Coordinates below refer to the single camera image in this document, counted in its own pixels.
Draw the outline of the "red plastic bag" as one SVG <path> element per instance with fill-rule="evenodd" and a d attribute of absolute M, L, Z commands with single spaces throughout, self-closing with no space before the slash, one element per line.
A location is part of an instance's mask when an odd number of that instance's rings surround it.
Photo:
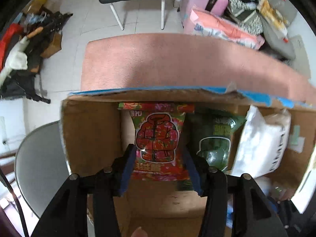
<path fill-rule="evenodd" d="M 5 53 L 7 51 L 8 45 L 11 42 L 12 36 L 14 35 L 20 35 L 23 32 L 23 28 L 21 25 L 12 23 L 5 34 L 3 35 L 1 41 L 0 41 L 0 71 L 4 67 L 4 57 Z"/>

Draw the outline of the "grey cushioned chair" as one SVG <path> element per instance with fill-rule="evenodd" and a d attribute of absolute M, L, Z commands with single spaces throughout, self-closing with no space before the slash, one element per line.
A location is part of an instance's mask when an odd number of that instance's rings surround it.
<path fill-rule="evenodd" d="M 257 10 L 269 46 L 285 59 L 295 59 L 295 50 L 288 38 L 288 27 L 297 15 L 294 5 L 289 0 L 259 0 Z"/>

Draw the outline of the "grey round stool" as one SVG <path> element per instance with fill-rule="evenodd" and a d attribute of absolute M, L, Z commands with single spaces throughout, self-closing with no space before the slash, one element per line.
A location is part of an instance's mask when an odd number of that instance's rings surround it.
<path fill-rule="evenodd" d="M 58 121 L 33 130 L 23 139 L 14 172 L 24 200 L 40 218 L 69 176 Z"/>

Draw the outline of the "white soft pillow pack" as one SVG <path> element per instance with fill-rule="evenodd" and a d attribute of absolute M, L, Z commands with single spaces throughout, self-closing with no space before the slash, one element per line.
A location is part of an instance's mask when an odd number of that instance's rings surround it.
<path fill-rule="evenodd" d="M 263 116 L 256 106 L 250 106 L 230 174 L 258 178 L 274 172 L 288 144 L 290 125 L 287 109 Z"/>

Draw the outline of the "yellow bag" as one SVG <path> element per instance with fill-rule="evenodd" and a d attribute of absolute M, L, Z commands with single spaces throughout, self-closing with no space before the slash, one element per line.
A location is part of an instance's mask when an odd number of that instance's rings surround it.
<path fill-rule="evenodd" d="M 36 14 L 46 4 L 47 0 L 32 0 L 27 7 L 27 13 Z"/>

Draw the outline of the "green wet wipes pack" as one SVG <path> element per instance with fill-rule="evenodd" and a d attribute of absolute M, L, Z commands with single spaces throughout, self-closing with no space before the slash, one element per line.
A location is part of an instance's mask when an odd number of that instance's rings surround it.
<path fill-rule="evenodd" d="M 223 110 L 198 108 L 187 114 L 184 132 L 190 155 L 206 160 L 209 166 L 221 171 L 228 167 L 231 138 L 246 119 L 244 116 Z"/>

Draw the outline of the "pink packaged bedding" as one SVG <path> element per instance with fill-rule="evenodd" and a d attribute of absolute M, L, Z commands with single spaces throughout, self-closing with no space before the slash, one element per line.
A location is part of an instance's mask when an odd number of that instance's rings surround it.
<path fill-rule="evenodd" d="M 259 50 L 265 43 L 261 35 L 252 35 L 236 24 L 208 11 L 193 7 L 184 23 L 184 34 L 211 36 Z"/>

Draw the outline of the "patterned black white bag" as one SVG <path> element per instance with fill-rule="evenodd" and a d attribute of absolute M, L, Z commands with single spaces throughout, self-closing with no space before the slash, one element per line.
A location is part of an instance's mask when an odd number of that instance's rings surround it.
<path fill-rule="evenodd" d="M 257 12 L 259 0 L 228 0 L 227 15 L 243 31 L 251 35 L 263 33 L 261 19 Z"/>

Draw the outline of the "small brown cardboard box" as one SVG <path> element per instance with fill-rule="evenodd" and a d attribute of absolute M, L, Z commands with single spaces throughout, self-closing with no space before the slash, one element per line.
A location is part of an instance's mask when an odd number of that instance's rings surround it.
<path fill-rule="evenodd" d="M 61 33 L 55 32 L 53 35 L 53 39 L 48 44 L 47 48 L 40 54 L 42 58 L 50 58 L 52 55 L 61 51 L 62 49 L 62 37 Z"/>

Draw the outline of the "red jacket print snack pack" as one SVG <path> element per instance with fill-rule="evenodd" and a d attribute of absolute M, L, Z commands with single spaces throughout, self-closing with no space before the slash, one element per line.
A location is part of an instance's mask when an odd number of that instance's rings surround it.
<path fill-rule="evenodd" d="M 137 147 L 132 179 L 183 181 L 189 179 L 178 148 L 185 116 L 194 113 L 190 103 L 120 102 L 132 119 Z"/>

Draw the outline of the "white goose plush toy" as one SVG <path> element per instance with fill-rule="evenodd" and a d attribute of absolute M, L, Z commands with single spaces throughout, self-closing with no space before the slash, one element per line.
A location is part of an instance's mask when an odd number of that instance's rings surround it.
<path fill-rule="evenodd" d="M 1 70 L 1 86 L 13 70 L 27 70 L 27 55 L 24 53 L 30 43 L 30 39 L 43 31 L 43 27 L 38 27 L 28 35 L 24 36 L 10 50 L 4 68 Z"/>

